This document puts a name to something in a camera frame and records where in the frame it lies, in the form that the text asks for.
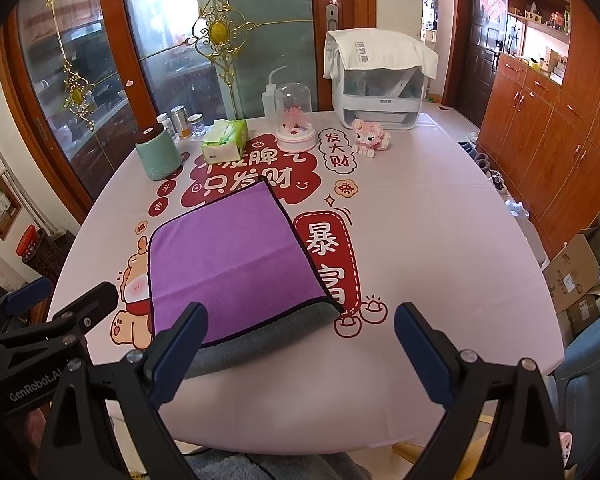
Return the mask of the purple and grey towel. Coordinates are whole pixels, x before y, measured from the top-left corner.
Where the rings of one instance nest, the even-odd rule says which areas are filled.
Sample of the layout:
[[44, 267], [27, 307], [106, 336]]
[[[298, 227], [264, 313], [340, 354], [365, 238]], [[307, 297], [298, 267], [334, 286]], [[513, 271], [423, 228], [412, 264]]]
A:
[[192, 302], [207, 309], [190, 378], [262, 359], [343, 311], [265, 178], [159, 226], [148, 284], [155, 333]]

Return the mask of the red basket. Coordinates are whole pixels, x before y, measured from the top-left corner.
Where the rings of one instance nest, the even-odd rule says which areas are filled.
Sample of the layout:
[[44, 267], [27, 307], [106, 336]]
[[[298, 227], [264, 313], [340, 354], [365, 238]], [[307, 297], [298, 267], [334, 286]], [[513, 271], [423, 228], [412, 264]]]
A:
[[30, 258], [40, 244], [41, 234], [34, 224], [30, 224], [23, 232], [20, 241], [16, 247], [16, 254], [23, 259]]

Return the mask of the glass sliding door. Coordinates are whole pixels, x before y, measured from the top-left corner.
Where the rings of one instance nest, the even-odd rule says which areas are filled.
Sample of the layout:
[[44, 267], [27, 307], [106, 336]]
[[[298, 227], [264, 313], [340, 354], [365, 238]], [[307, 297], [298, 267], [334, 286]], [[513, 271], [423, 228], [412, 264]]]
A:
[[279, 70], [329, 110], [325, 36], [376, 13], [376, 0], [20, 0], [0, 29], [0, 81], [36, 166], [83, 221], [135, 133], [176, 106], [259, 117]]

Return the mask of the white squeeze bottle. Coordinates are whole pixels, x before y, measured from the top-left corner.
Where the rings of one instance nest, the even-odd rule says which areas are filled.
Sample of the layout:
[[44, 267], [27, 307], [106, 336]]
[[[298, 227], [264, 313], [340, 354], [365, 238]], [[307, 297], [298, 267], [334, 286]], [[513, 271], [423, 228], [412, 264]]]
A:
[[275, 109], [275, 92], [277, 86], [274, 82], [274, 76], [281, 70], [284, 70], [285, 68], [286, 65], [277, 67], [275, 70], [272, 70], [272, 72], [268, 74], [268, 82], [266, 83], [264, 91], [261, 94], [264, 118], [270, 126], [275, 125], [277, 119]]

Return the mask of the white lidded jar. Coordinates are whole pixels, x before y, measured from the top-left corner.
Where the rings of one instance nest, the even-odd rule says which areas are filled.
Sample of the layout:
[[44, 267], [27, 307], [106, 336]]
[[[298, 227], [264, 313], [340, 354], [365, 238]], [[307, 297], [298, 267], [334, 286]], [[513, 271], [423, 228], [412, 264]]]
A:
[[161, 113], [156, 117], [156, 121], [163, 126], [163, 129], [166, 130], [170, 136], [174, 138], [178, 135], [175, 131], [173, 122], [168, 113]]

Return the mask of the glass dome ornament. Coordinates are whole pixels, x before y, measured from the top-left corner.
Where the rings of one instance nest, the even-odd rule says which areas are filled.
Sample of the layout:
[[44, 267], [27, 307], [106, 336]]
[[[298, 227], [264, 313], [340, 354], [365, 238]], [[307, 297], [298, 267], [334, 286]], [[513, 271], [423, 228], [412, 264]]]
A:
[[312, 122], [310, 89], [300, 82], [288, 82], [275, 91], [277, 114], [276, 143], [285, 153], [309, 151], [316, 144]]

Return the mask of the small glass jar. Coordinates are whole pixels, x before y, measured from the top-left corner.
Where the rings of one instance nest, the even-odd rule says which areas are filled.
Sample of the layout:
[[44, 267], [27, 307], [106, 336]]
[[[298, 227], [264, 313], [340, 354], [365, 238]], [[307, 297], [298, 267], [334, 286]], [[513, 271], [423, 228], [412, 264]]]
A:
[[193, 115], [189, 115], [187, 117], [187, 125], [189, 126], [189, 130], [192, 133], [192, 137], [195, 139], [200, 139], [204, 136], [206, 132], [206, 126], [204, 125], [204, 114], [195, 113]]

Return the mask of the dark wooden entrance door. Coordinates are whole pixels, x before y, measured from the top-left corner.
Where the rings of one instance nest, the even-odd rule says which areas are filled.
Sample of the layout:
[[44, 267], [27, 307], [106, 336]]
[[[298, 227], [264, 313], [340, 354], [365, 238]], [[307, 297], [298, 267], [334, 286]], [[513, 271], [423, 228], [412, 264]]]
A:
[[505, 0], [469, 0], [469, 3], [468, 37], [456, 108], [480, 127], [490, 99], [498, 56], [503, 50]]

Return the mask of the white plastic appliance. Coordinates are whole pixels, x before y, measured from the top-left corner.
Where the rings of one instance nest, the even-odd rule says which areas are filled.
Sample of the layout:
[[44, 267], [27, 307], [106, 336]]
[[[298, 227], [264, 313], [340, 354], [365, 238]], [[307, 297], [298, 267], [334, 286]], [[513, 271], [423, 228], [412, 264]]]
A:
[[389, 130], [416, 125], [428, 78], [419, 67], [407, 70], [346, 70], [340, 60], [332, 73], [332, 105], [349, 129], [355, 119]]

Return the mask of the glass jar metal lid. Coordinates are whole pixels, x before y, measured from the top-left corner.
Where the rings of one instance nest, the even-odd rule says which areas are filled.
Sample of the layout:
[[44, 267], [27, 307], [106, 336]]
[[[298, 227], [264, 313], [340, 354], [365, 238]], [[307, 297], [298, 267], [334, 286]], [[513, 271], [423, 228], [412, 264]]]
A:
[[178, 137], [180, 139], [189, 138], [192, 133], [190, 132], [189, 124], [187, 121], [186, 108], [184, 105], [177, 105], [171, 108], [172, 122]]

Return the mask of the cardboard box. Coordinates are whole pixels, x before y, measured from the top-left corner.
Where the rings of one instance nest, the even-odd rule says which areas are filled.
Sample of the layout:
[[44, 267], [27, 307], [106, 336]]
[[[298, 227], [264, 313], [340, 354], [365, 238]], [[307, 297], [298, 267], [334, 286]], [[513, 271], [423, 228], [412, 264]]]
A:
[[543, 270], [566, 344], [600, 317], [600, 226], [578, 233]]

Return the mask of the pink plush toy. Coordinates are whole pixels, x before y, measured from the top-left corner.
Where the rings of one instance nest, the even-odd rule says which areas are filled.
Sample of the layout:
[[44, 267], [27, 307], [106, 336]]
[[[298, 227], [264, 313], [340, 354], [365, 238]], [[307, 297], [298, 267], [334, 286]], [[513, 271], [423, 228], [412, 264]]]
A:
[[352, 154], [374, 158], [377, 152], [388, 150], [391, 134], [378, 122], [364, 122], [362, 119], [355, 119], [352, 122], [352, 129], [355, 134], [355, 144], [351, 148]]

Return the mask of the pink printed tablecloth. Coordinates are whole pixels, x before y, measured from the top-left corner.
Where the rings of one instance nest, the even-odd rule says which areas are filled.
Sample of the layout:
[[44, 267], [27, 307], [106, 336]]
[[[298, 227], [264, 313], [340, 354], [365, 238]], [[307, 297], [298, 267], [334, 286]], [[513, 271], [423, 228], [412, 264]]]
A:
[[79, 230], [52, 300], [116, 305], [87, 334], [96, 363], [146, 348], [193, 301], [207, 339], [161, 416], [175, 439], [316, 454], [428, 434], [433, 404], [394, 333], [410, 302], [484, 360], [564, 357], [539, 263], [493, 185], [428, 117], [372, 158], [331, 114], [289, 154], [258, 125], [238, 162], [181, 148], [173, 177], [129, 156]]

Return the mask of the green ceramic jar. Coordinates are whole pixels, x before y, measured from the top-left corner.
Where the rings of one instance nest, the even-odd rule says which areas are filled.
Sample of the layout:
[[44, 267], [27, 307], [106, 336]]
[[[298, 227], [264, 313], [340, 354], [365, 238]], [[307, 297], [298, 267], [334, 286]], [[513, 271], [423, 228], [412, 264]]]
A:
[[163, 125], [155, 124], [139, 131], [134, 136], [134, 142], [140, 163], [150, 180], [167, 178], [181, 166], [181, 154]]

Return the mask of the wooden cabinet wall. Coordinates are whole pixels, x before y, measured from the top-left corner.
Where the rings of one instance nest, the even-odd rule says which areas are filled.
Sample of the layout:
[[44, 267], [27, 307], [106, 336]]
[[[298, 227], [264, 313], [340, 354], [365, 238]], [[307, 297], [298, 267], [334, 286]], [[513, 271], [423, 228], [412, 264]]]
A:
[[521, 32], [498, 69], [478, 147], [554, 256], [600, 221], [600, 21], [585, 0], [507, 0]]

